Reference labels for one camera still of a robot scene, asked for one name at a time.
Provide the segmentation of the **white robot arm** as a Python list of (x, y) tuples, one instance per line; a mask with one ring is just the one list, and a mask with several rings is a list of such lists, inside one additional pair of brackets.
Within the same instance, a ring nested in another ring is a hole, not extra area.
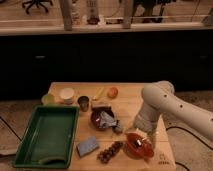
[(170, 113), (182, 120), (210, 141), (213, 141), (213, 112), (188, 103), (175, 95), (174, 85), (169, 81), (152, 83), (119, 83), (142, 99), (141, 107), (131, 127), (153, 134), (162, 113)]

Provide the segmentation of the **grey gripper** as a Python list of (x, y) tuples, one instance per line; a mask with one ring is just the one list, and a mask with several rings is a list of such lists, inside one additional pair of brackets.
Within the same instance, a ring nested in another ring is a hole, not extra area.
[(110, 116), (105, 111), (100, 113), (100, 128), (109, 128), (112, 127), (115, 133), (122, 133), (123, 127), (120, 124), (119, 120), (116, 120), (114, 117)]

